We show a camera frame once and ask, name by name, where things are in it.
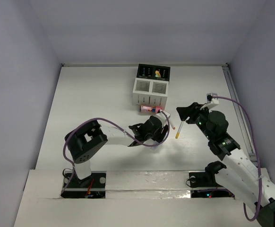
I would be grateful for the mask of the yellow white pen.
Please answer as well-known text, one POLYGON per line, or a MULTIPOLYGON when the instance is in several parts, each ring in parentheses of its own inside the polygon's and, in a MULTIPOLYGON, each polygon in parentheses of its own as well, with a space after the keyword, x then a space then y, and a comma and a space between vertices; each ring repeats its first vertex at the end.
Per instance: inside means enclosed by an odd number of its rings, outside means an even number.
POLYGON ((177 130, 176 136, 175 136, 176 139, 179 138, 179 135, 180 135, 180 132, 181 132, 181 129, 182 129, 184 123, 185 123, 184 121, 181 121, 181 123, 180 123, 180 125, 178 127, 178 130, 177 130))

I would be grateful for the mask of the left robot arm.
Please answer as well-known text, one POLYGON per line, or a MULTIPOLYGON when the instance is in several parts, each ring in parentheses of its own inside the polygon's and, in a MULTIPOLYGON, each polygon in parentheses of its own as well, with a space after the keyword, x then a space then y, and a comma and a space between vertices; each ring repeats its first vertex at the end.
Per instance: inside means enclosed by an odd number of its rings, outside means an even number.
POLYGON ((91 185, 93 174, 90 159, 105 145, 125 147, 156 147, 169 136, 171 122, 165 112, 151 115, 144 123, 122 128, 104 118, 92 118, 65 136, 63 156, 71 163, 72 170, 63 191, 72 183, 79 188, 91 185))

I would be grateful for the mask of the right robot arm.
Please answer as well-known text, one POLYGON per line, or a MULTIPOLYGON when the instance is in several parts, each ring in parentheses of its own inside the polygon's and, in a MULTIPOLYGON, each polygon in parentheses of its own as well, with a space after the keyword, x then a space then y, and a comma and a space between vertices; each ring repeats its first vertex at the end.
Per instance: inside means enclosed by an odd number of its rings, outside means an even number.
POLYGON ((220 111, 211 111, 211 104, 197 102, 177 107, 180 120, 195 124, 208 139, 208 146, 218 160, 202 172, 190 173, 190 186, 221 186, 243 201, 254 212, 262 227, 275 227, 275 184, 262 175, 240 145, 227 133, 228 121, 220 111))

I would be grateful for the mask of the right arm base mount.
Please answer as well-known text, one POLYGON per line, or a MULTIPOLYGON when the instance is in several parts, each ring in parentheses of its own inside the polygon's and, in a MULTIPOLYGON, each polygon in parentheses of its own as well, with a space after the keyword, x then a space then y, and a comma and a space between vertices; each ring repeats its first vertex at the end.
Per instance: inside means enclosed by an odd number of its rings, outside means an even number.
POLYGON ((203 171, 189 172, 186 185, 191 189, 191 198, 235 198, 234 194, 223 188, 215 180, 220 170, 226 169, 220 161, 209 163, 203 171))

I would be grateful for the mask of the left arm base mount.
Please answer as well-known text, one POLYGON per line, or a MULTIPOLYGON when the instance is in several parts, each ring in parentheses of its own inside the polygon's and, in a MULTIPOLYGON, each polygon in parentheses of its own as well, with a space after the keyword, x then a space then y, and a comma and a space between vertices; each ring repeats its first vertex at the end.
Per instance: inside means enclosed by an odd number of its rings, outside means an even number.
POLYGON ((61 194, 65 199, 104 199, 106 172, 92 172, 86 179, 79 180, 74 176, 61 194))

